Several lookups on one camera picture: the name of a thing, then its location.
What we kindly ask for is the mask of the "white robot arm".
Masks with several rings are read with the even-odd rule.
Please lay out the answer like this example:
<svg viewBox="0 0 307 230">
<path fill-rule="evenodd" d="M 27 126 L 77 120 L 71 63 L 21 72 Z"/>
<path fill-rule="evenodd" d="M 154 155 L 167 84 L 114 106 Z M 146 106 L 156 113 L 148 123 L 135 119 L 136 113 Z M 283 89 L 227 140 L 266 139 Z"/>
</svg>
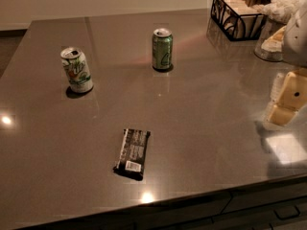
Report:
<svg viewBox="0 0 307 230">
<path fill-rule="evenodd" d="M 307 2 L 291 17 L 282 42 L 283 59 L 297 69 L 273 82 L 265 121 L 286 126 L 307 104 Z"/>
</svg>

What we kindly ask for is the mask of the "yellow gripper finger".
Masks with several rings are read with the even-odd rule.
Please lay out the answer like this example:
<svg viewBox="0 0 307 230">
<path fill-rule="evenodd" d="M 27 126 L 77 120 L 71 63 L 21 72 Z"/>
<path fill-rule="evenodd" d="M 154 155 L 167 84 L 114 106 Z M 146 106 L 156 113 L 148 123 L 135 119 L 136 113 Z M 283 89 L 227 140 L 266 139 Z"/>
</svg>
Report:
<svg viewBox="0 0 307 230">
<path fill-rule="evenodd" d="M 273 81 L 267 122 L 284 127 L 307 104 L 307 69 L 278 73 Z"/>
</svg>

